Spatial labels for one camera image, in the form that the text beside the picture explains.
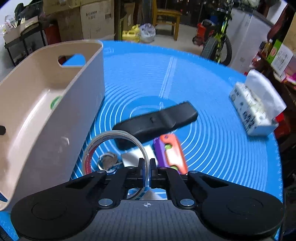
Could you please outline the green round tin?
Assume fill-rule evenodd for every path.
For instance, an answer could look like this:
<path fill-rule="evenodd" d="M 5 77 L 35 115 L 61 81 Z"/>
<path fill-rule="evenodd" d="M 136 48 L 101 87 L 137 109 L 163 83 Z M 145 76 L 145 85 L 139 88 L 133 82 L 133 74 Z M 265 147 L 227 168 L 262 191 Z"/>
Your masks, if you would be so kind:
<path fill-rule="evenodd" d="M 51 104 L 50 104 L 50 108 L 51 108 L 51 110 L 53 110 L 53 109 L 55 108 L 55 106 L 59 103 L 59 101 L 61 100 L 61 98 L 62 98 L 62 96 L 57 96 L 57 97 L 55 97 L 55 98 L 52 100 L 52 102 L 51 102 Z"/>

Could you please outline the black remote control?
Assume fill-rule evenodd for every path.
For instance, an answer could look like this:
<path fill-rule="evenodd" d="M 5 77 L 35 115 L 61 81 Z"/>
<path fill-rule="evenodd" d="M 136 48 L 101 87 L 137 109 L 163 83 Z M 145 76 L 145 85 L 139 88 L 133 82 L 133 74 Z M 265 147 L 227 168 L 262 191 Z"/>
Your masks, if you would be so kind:
<path fill-rule="evenodd" d="M 186 101 L 159 111 L 142 114 L 117 123 L 114 131 L 125 131 L 141 143 L 153 140 L 163 134 L 195 122 L 198 112 Z"/>

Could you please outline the tissue pack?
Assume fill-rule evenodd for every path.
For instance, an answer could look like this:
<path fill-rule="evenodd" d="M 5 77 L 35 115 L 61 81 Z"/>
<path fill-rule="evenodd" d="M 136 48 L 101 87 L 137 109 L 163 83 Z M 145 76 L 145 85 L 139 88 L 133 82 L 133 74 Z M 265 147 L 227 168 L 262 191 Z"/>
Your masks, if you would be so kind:
<path fill-rule="evenodd" d="M 276 117 L 287 108 L 271 82 L 253 69 L 244 83 L 236 82 L 229 97 L 246 133 L 253 137 L 271 134 L 278 127 Z"/>

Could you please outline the yellow oil jug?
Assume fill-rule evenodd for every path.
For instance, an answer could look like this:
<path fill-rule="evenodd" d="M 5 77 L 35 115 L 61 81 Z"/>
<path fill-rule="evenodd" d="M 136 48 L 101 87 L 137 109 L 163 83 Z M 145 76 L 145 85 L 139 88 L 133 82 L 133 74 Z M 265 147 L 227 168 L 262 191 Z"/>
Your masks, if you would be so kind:
<path fill-rule="evenodd" d="M 135 42 L 139 43 L 140 42 L 140 25 L 136 24 L 132 26 L 132 28 L 128 31 L 124 30 L 122 32 L 122 40 L 127 41 L 127 42 Z"/>

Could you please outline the stacked large cardboard boxes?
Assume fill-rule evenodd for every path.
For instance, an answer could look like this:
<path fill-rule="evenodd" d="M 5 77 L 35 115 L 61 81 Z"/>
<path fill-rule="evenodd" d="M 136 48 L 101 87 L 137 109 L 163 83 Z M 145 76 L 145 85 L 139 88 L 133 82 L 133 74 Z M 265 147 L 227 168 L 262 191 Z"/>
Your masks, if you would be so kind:
<path fill-rule="evenodd" d="M 62 42 L 114 39 L 114 1 L 43 1 L 43 11 L 57 21 Z"/>

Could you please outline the red bucket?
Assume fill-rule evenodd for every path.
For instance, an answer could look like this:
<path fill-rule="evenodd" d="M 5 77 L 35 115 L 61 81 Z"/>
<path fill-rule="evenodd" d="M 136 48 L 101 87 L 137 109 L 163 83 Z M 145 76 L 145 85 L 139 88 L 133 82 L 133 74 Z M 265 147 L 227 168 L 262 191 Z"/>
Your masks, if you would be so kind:
<path fill-rule="evenodd" d="M 204 45 L 208 38 L 213 35 L 215 24 L 211 20 L 203 20 L 197 25 L 196 36 L 193 37 L 192 42 L 194 45 Z"/>

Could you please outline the white plastic bag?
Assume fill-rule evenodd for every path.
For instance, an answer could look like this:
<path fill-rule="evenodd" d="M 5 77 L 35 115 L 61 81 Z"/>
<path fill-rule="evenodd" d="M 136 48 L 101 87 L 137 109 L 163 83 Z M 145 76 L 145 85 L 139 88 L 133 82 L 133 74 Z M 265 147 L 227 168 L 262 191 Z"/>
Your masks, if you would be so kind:
<path fill-rule="evenodd" d="M 150 23 L 143 24 L 139 27 L 140 40 L 143 43 L 151 43 L 154 41 L 156 36 L 156 29 Z"/>

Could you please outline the purple orange folding toy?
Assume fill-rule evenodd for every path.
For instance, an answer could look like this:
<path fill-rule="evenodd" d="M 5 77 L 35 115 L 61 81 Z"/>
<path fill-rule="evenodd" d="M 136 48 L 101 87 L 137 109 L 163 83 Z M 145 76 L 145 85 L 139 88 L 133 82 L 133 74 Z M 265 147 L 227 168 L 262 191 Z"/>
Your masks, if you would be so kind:
<path fill-rule="evenodd" d="M 174 133 L 155 138 L 153 148 L 159 167 L 173 168 L 181 175 L 188 173 L 188 166 L 181 144 Z"/>

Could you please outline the clear tape roll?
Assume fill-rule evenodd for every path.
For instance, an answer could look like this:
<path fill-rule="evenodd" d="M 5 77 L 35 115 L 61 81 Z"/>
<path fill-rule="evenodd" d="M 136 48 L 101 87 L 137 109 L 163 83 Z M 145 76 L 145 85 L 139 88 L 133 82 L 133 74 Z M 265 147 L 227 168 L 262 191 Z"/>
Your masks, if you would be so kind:
<path fill-rule="evenodd" d="M 128 142 L 131 142 L 134 144 L 136 147 L 139 148 L 143 155 L 144 159 L 144 186 L 142 188 L 139 188 L 137 192 L 128 195 L 127 198 L 129 200 L 136 200 L 140 199 L 142 194 L 144 193 L 145 187 L 148 184 L 148 175 L 149 175 L 149 157 L 147 155 L 147 152 L 142 145 L 142 143 L 133 135 L 129 134 L 128 132 L 125 131 L 106 131 L 98 134 L 97 136 L 93 137 L 90 141 L 90 143 L 87 145 L 87 147 L 84 150 L 83 157 L 81 159 L 81 165 L 83 169 L 83 174 L 89 174 L 91 173 L 91 163 L 92 163 L 92 158 L 95 153 L 95 151 L 99 148 L 99 146 L 105 142 L 110 142 L 111 147 L 107 146 L 106 150 L 107 151 L 115 151 L 116 154 L 121 154 L 118 148 L 115 147 L 115 144 L 112 144 L 111 140 L 115 139 L 123 139 Z"/>

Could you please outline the black metal shelf rack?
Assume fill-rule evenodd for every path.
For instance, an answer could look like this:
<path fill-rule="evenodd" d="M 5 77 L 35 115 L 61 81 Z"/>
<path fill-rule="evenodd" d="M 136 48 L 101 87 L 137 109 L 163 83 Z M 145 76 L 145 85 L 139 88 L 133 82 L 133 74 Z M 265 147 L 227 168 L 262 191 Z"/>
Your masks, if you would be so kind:
<path fill-rule="evenodd" d="M 47 45 L 42 24 L 37 17 L 31 18 L 4 34 L 4 47 L 13 66 L 35 50 Z"/>

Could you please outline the green white carton box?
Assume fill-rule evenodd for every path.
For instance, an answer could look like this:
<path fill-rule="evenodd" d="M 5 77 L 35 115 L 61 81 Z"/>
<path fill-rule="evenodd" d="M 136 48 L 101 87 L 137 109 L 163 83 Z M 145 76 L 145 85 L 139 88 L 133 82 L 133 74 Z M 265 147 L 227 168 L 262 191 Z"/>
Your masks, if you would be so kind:
<path fill-rule="evenodd" d="M 267 56 L 267 62 L 278 76 L 282 76 L 292 57 L 293 52 L 281 41 L 276 40 Z"/>

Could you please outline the large white charger block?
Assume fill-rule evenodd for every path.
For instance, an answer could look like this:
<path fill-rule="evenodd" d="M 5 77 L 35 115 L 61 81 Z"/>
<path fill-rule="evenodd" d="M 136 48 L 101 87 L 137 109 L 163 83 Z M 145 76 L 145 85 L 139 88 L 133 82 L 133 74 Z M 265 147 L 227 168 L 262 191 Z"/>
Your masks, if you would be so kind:
<path fill-rule="evenodd" d="M 143 158 L 143 156 L 139 152 L 128 152 L 121 154 L 124 167 L 137 167 L 140 158 Z"/>

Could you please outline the wooden chair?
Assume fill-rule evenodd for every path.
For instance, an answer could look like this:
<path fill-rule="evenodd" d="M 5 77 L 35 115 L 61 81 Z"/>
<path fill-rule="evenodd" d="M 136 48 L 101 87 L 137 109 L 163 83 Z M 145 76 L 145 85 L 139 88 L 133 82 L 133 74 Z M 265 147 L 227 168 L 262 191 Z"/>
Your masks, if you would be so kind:
<path fill-rule="evenodd" d="M 180 18 L 182 13 L 173 9 L 160 9 L 157 7 L 157 1 L 152 0 L 152 25 L 170 25 L 171 34 L 174 40 L 178 40 Z"/>

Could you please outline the bicycle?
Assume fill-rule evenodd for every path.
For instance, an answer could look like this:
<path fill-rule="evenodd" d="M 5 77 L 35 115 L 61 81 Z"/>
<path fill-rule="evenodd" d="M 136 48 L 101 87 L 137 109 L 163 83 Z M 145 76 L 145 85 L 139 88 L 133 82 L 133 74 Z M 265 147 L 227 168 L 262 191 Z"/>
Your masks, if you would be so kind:
<path fill-rule="evenodd" d="M 232 46 L 227 36 L 227 27 L 232 20 L 231 11 L 234 1 L 224 1 L 222 6 L 216 8 L 211 16 L 216 21 L 211 26 L 212 33 L 207 34 L 201 57 L 228 66 L 232 59 Z"/>

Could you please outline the beige plastic storage bin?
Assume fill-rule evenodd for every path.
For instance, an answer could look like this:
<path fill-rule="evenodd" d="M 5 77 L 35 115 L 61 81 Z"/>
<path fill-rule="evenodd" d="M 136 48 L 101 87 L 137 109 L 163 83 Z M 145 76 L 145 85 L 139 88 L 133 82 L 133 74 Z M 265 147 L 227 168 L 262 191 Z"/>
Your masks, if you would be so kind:
<path fill-rule="evenodd" d="M 67 182 L 105 95 L 103 44 L 80 40 L 30 54 L 1 82 L 1 210 Z M 52 100 L 62 96 L 53 110 Z"/>

